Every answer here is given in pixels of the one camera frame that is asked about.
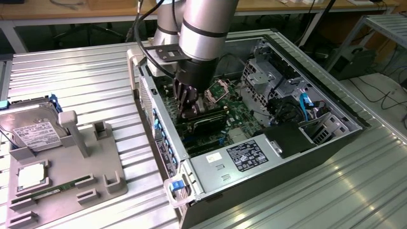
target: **wooden shelf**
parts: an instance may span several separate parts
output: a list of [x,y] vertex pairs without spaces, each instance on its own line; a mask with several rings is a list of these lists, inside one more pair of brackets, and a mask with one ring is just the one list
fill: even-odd
[[[394,0],[384,0],[387,6],[396,6]],[[327,6],[328,0],[322,4],[315,4],[314,9],[320,10]],[[144,0],[141,13],[145,13],[156,4],[155,0]],[[308,10],[311,5],[304,3],[287,2],[283,4],[278,0],[240,0],[236,11],[272,11],[272,10]],[[376,8],[376,5],[356,6],[347,0],[336,0],[334,9]],[[51,19],[51,18],[80,18],[80,17],[108,17],[136,15],[136,7],[116,10],[89,10],[87,5],[77,6],[76,10],[57,6],[49,0],[25,0],[24,4],[0,4],[0,16],[4,20],[17,19]]]

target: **power supply label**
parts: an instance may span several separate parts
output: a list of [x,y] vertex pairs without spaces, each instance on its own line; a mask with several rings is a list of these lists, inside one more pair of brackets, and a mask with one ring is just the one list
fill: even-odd
[[244,172],[268,162],[268,159],[255,140],[228,148],[227,152],[240,172]]
[[60,142],[51,122],[28,125],[13,129],[15,134],[29,148]]

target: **robotic arm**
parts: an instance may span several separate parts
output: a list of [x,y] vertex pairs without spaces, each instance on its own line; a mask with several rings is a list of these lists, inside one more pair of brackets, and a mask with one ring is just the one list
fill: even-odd
[[180,51],[190,57],[177,62],[173,81],[183,117],[204,112],[203,94],[214,78],[238,1],[179,0],[172,5],[168,0],[159,7],[155,45],[179,43]]

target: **ridged metal surface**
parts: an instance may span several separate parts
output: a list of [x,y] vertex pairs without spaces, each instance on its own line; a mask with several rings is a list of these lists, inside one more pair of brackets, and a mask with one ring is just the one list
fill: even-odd
[[366,24],[407,48],[407,16],[368,15]]
[[[113,128],[128,193],[40,228],[179,228],[168,206],[127,74],[125,51],[135,44],[107,45],[16,55],[8,96],[12,101],[55,93],[79,127],[105,120]],[[9,155],[0,148],[0,228],[4,228]]]
[[[407,225],[407,149],[358,99],[279,35],[282,44],[372,125],[318,168],[244,202],[195,228],[403,228]],[[121,197],[41,228],[177,228],[147,143],[125,72],[128,45],[16,55],[12,100],[53,92],[79,126],[107,120],[113,127],[129,191]],[[0,146],[0,228],[4,227],[9,155]]]

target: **label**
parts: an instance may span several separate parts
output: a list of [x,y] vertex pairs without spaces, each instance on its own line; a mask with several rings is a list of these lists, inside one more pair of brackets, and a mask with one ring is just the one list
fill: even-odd
[[21,141],[29,148],[36,148],[60,142],[51,122],[16,128],[13,129],[13,132],[16,135],[19,135]]
[[222,159],[220,153],[214,153],[208,156],[206,156],[206,159],[208,160],[208,163],[212,163],[214,161],[218,161]]
[[228,148],[227,152],[240,172],[244,172],[268,162],[268,159],[255,140]]
[[172,165],[171,156],[167,153],[168,151],[165,149],[163,140],[156,140],[155,143],[156,143],[159,151],[160,151],[164,166],[167,168],[167,174],[168,174],[169,177],[173,177],[176,175],[176,168]]

